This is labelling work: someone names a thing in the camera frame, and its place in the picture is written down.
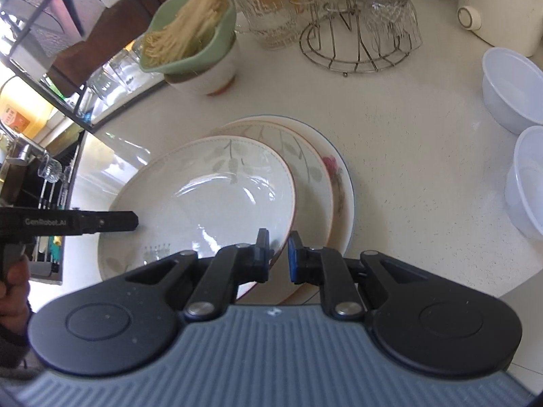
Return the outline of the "person's left hand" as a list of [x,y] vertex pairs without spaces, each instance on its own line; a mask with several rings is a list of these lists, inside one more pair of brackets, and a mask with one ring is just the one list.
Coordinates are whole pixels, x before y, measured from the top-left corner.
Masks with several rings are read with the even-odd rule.
[[27,314],[27,296],[30,293],[29,260],[23,254],[7,272],[5,282],[1,284],[1,316],[16,318]]

